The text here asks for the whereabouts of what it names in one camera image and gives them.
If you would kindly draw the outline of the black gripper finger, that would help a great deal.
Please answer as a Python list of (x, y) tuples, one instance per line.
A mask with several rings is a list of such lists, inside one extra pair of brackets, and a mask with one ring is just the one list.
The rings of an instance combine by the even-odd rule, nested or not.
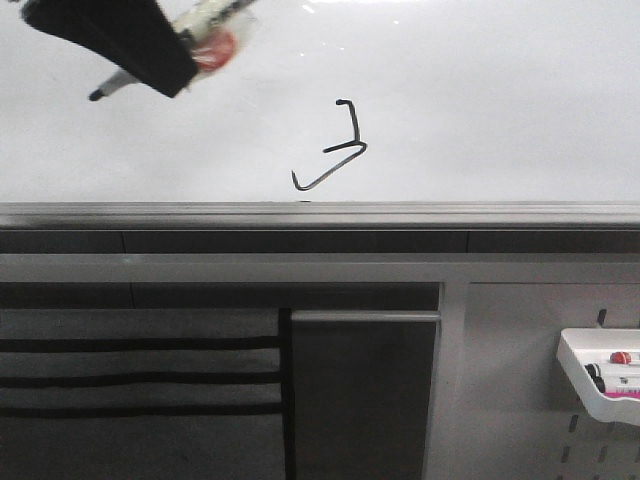
[(125, 47), (131, 40), (138, 1), (27, 1), (23, 21), (40, 32), (80, 45), (137, 73)]
[(90, 96), (104, 98), (132, 79), (175, 97), (195, 77), (196, 65), (155, 1), (90, 1), (96, 51), (120, 67)]

